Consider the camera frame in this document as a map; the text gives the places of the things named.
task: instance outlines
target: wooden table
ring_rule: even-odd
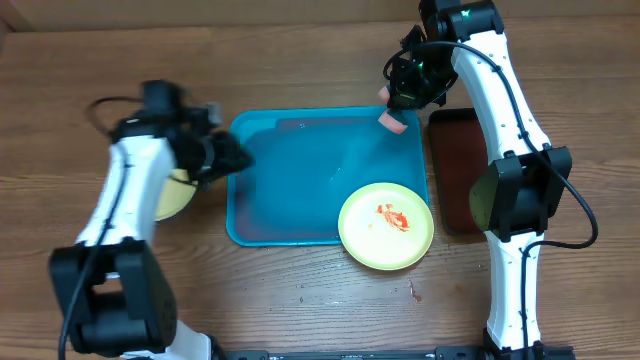
[[[571,344],[581,359],[640,353],[639,20],[505,21],[529,105],[554,144],[571,149],[571,180],[600,222],[593,248],[544,249],[540,261],[543,340]],[[250,109],[374,104],[382,66],[412,25],[8,35],[0,57],[0,357],[55,357],[61,315],[47,260],[74,242],[107,170],[107,144],[82,116],[89,102],[136,95],[141,81],[164,78],[220,101],[227,125]],[[468,105],[459,84],[447,107]],[[131,110],[113,105],[100,115],[115,121]],[[436,236],[406,271],[368,270],[339,246],[240,248],[225,230],[222,181],[158,225],[154,251],[180,317],[227,349],[480,343],[490,304],[487,244],[444,233],[431,167],[429,184]],[[550,224],[550,239],[589,234],[568,195]]]

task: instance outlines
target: black cable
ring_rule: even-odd
[[[139,100],[133,99],[133,98],[127,98],[127,97],[108,97],[108,98],[98,99],[92,102],[87,107],[85,111],[87,115],[87,120],[93,124],[96,130],[98,130],[100,133],[104,134],[105,136],[109,136],[109,131],[106,130],[106,128],[99,121],[97,121],[97,117],[95,115],[95,109],[98,107],[98,105],[105,102],[110,102],[110,101],[130,101],[131,102],[131,101],[139,101]],[[73,294],[71,295],[71,300],[69,301],[69,307],[67,308],[64,322],[62,324],[62,329],[60,331],[60,341],[58,343],[58,359],[59,360],[64,360],[66,357],[65,347],[67,343],[67,336],[69,335],[69,326],[71,326],[71,321],[73,320],[73,315],[76,309],[76,305],[78,303],[78,297],[80,296],[80,291],[82,291],[83,287],[85,286],[87,276],[89,275],[89,272],[92,270],[93,263],[95,262],[95,259],[98,256],[98,253],[100,252],[100,245],[102,245],[102,243],[104,242],[104,239],[106,238],[107,232],[113,226],[111,222],[113,221],[113,216],[115,215],[116,209],[118,208],[118,203],[120,203],[120,199],[122,198],[122,193],[124,192],[124,186],[126,184],[127,176],[129,174],[129,167],[130,167],[129,161],[128,161],[129,154],[127,153],[124,146],[122,146],[121,144],[116,143],[115,145],[116,145],[116,148],[120,151],[120,154],[122,156],[122,177],[120,178],[120,184],[118,185],[118,191],[116,192],[116,197],[113,200],[113,204],[111,204],[111,209],[109,210],[107,218],[105,219],[104,224],[102,225],[100,234],[98,235],[98,240],[91,248],[91,251],[87,256],[87,259],[85,260],[84,265],[82,266],[82,271],[80,272],[80,275],[78,277],[78,282],[76,283],[76,287],[73,291]]]
[[[541,241],[536,241],[529,244],[522,251],[522,269],[521,269],[521,279],[520,279],[520,307],[521,307],[520,316],[522,317],[522,338],[524,341],[523,342],[524,359],[528,360],[529,359],[529,335],[528,335],[528,329],[527,329],[527,314],[526,314],[526,309],[527,309],[527,306],[526,306],[527,275],[526,274],[527,274],[527,258],[529,257],[529,252],[534,247],[543,246],[543,245],[559,247],[564,249],[574,249],[574,250],[587,248],[593,245],[593,243],[595,243],[596,239],[598,238],[598,223],[596,221],[595,215],[593,214],[593,211],[591,210],[587,202],[584,200],[582,195],[580,195],[580,193],[573,187],[573,185],[571,185],[571,183],[567,179],[564,178],[564,176],[562,176],[562,174],[560,174],[556,169],[553,168],[553,166],[551,166],[551,163],[549,163],[547,159],[545,159],[545,157],[540,153],[540,151],[538,151],[538,149],[533,145],[533,143],[531,142],[531,139],[529,139],[529,133],[526,131],[524,127],[524,123],[522,121],[522,115],[520,114],[520,110],[518,109],[518,103],[516,101],[515,94],[513,93],[513,89],[511,88],[511,85],[509,84],[509,80],[507,79],[506,75],[502,71],[502,68],[498,64],[496,64],[493,60],[491,60],[489,56],[485,55],[480,50],[473,48],[469,45],[465,45],[457,42],[431,41],[427,43],[422,43],[412,48],[411,51],[417,51],[417,50],[426,49],[429,47],[438,47],[438,46],[440,47],[448,46],[448,47],[467,50],[472,54],[476,55],[477,57],[479,57],[480,59],[484,60],[487,64],[489,64],[489,66],[491,66],[492,70],[496,74],[498,74],[498,76],[500,77],[500,80],[504,85],[505,90],[507,91],[507,95],[509,96],[509,101],[511,102],[511,107],[513,108],[513,112],[516,117],[518,129],[520,130],[520,136],[524,140],[529,150],[536,155],[538,160],[547,168],[547,170],[549,170],[554,176],[556,176],[562,182],[564,187],[567,190],[569,190],[571,195],[573,195],[573,197],[578,201],[578,203],[584,210],[585,214],[589,218],[589,222],[591,223],[591,236],[587,241],[581,244],[568,244],[568,243],[563,243],[559,241],[541,240]],[[389,75],[387,72],[389,69],[389,66],[391,66],[391,64],[400,56],[406,54],[409,51],[410,50],[399,51],[395,55],[393,55],[391,59],[389,59],[389,61],[387,61],[383,69],[383,75],[385,76],[385,78],[389,78]]]

